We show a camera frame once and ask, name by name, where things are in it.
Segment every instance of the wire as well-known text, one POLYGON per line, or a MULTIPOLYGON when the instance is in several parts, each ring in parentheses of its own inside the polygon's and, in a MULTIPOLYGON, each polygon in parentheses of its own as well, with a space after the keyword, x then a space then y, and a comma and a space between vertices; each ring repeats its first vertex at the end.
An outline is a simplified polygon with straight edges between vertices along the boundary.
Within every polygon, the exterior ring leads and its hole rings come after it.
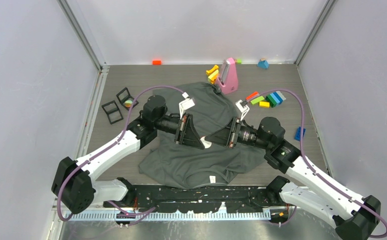
MULTIPOLYGON (((370 209, 369 207, 367 207, 366 205, 362 204, 361 202, 357 201, 357 200, 353 200, 353 198, 351 196, 349 196, 348 194, 346 194, 345 192, 341 191, 339 188, 337 188, 335 185, 333 185, 332 183, 330 183, 328 180, 326 180, 322 175, 320 175, 319 173, 316 173, 316 170, 313 168, 313 166, 309 163, 309 161, 306 159, 306 154, 304 152, 304 144, 303 144, 303 135, 304 135, 304 132, 303 132, 303 129, 304 129, 304 114, 305 114, 305 111, 304 111, 304 105, 303 105, 303 102, 301 101, 301 99, 291 90, 289 89, 286 89, 286 88, 276 88, 276 89, 273 89, 273 90, 270 90, 270 91, 265 91, 265 92, 262 92, 260 93, 260 96, 265 96, 269 93, 273 93, 273 92, 276 92, 276 91, 282 91, 282 92, 286 92, 286 93, 289 93, 291 94, 299 103, 299 106, 301 107, 301 130, 299 131, 299 134, 300 134, 300 137, 299 137, 299 149, 301 151, 301 157, 302 157, 302 160, 305 162, 305 164, 307 165, 307 167, 319 178, 321 179, 323 182, 325 182, 329 187, 331 187, 332 189, 334 189, 335 191, 337 191, 339 194, 341 194, 342 196, 344 196, 345 198, 349 199, 350 201, 353 201, 354 203, 356 203, 357 205, 359 205, 360 207, 366 209, 369 213, 373 214, 373 216, 375 216, 379 221, 381 221, 383 223, 383 225, 385 225, 385 228, 386 228, 386 232, 384 234, 381 234, 381 235, 370 235, 371 238, 374 238, 374 239, 382 239, 382 238, 386 238, 387 237, 387 221, 381 216, 379 215, 377 212, 373 211, 372 209, 370 209)), ((288 220, 286 220, 284 223, 282 223, 281 225, 284 225, 284 224, 287 224, 291 218, 294 216, 294 213, 295 213, 295 210, 297 209, 297 206, 295 206, 294 208, 294 211, 292 213, 292 215, 288 218, 288 220)))
MULTIPOLYGON (((138 98, 139 98, 142 94, 144 94, 144 93, 146 93, 146 92, 148 92, 148 91, 150 91, 150 90, 152 90, 152 89, 160 89, 160 88, 174 89, 174 90, 176 90, 176 91, 181 92, 182 94, 184 93, 183 90, 181 90, 181 89, 179 89, 179 88, 177 88, 177 87, 175 87, 175 86, 158 85, 158 86, 149 87, 149 88, 143 90, 142 92, 140 92, 140 93, 133 99, 133 103, 136 103, 136 101, 138 100, 138 98)), ((124 124, 123 130, 121 131, 121 135, 120 135, 120 137, 117 139, 117 141, 113 142, 112 144, 110 144, 109 146, 107 146, 106 148, 104 148, 103 150, 101 150, 100 152, 98 152, 97 154, 91 156, 91 157, 89 158, 89 160, 86 160, 86 161, 82 162, 82 163, 81 163, 78 167, 76 167, 76 168, 75 168, 75 169, 74 169, 74 170, 73 170, 73 171, 65 178, 65 180, 62 182, 61 187, 59 188, 58 196, 57 196, 57 200, 56 200, 56 211, 57 211, 58 217, 59 217, 59 219, 60 219, 61 221, 67 222, 67 221, 70 220, 70 219, 72 218, 72 216, 73 216, 73 214, 70 213, 70 215, 69 215, 67 218, 65 218, 65 217, 63 216, 63 213, 61 212, 61 201, 62 201, 63 192, 64 192, 64 189, 66 188, 66 185, 68 184, 68 182, 70 181, 70 179, 74 176, 74 174, 77 173, 77 171, 79 171, 80 169, 82 169, 86 164, 89 164, 92 160, 96 159, 96 158, 99 157, 100 155, 102 155, 102 154, 104 154, 105 152, 107 152, 108 150, 110 150, 112 147, 114 147, 115 145, 117 145, 117 144, 123 139, 123 136, 125 135, 126 130, 127 130, 127 127, 128 127, 128 125, 129 125, 130 115, 132 114, 132 109, 133 109, 134 106, 135 106, 135 104, 132 104, 132 105, 130 106, 129 110, 128 110, 127 118, 126 118, 126 123, 124 124)), ((136 216, 136 215, 137 215, 137 213, 129 213, 129 212, 127 212, 127 211, 124 211, 124 210, 122 210, 122 209, 121 209, 120 207, 118 207, 118 206, 117 206, 117 208, 118 208, 120 211, 122 211, 123 213, 125 213, 125 214, 127 214, 127 215, 129 215, 129 216, 136 216)))

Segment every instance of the blue toy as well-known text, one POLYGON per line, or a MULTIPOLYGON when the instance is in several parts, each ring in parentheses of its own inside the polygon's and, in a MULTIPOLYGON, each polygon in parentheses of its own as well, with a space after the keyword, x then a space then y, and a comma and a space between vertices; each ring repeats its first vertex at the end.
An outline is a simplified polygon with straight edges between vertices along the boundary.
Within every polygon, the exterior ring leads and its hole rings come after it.
POLYGON ((257 64, 257 66, 262 68, 262 69, 268 69, 269 63, 267 62, 267 60, 260 60, 257 64))
MULTIPOLYGON (((295 134, 295 140, 299 141, 301 136, 300 136, 300 129, 301 127, 299 126, 298 129, 296 130, 296 134, 295 134)), ((302 138, 304 138, 304 135, 306 134, 306 129, 302 129, 302 138)))

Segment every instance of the pink toy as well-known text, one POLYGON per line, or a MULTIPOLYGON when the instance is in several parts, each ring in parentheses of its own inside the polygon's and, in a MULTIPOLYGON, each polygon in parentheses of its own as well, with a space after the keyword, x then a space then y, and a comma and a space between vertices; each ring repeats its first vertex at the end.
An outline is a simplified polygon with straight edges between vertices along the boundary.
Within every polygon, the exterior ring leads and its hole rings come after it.
POLYGON ((236 65, 233 58, 223 61, 216 80, 221 92, 230 94, 238 90, 238 75, 236 74, 236 65))

